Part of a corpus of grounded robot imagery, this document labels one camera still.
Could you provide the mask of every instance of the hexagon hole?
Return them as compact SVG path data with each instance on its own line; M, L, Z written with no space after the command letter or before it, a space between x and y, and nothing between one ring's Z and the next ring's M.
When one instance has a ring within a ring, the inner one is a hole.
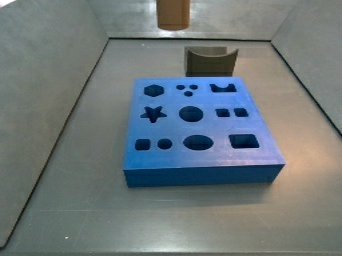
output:
M145 87L145 94L151 97L158 97L165 94L165 87L157 84L153 84Z

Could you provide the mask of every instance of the blue foam block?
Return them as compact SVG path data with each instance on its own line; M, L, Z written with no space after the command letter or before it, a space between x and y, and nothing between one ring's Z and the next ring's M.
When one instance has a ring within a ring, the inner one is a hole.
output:
M283 166L241 78L137 79L123 166L129 187L273 182Z

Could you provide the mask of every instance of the rectangular hole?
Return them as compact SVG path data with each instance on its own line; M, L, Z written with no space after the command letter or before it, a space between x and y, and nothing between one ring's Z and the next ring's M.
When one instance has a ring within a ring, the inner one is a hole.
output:
M246 110L246 108L234 108L234 113L237 117L247 117L249 116L249 112Z
M233 148L259 148L259 142L254 134L233 134L230 137L230 143Z
M230 111L226 108L215 109L218 117L230 117Z
M139 139L135 141L135 149L138 151L149 150L151 147L151 141L149 139Z

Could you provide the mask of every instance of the small round hole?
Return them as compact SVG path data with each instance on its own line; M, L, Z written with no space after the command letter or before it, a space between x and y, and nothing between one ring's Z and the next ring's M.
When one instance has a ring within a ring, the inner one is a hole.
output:
M177 86L177 89L178 89L178 90L185 90L185 89L186 89L186 86L185 86L183 84L179 84L179 85Z
M191 89L191 90L197 90L197 89L198 89L198 85L191 84L191 85L190 85L190 89Z
M191 97L191 96L194 95L194 93L190 92L190 91L186 91L186 92L185 92L185 95L186 95L187 97Z
M205 135L189 136L183 141L185 146L191 150L207 150L213 147L214 141Z
M173 147L173 141L170 139L162 139L158 141L158 147L161 149L170 149Z
M179 116L187 122L198 122L203 118L203 111L198 107L187 106L179 110Z

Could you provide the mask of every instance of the white wall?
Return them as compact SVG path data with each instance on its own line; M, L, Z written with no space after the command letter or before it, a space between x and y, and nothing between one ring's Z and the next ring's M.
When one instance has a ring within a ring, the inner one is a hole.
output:
M0 9L0 247L107 40L84 0Z
M304 0L273 44L342 133L342 1Z
M110 37L271 40L298 0L191 0L190 28L158 29L155 0L88 0Z

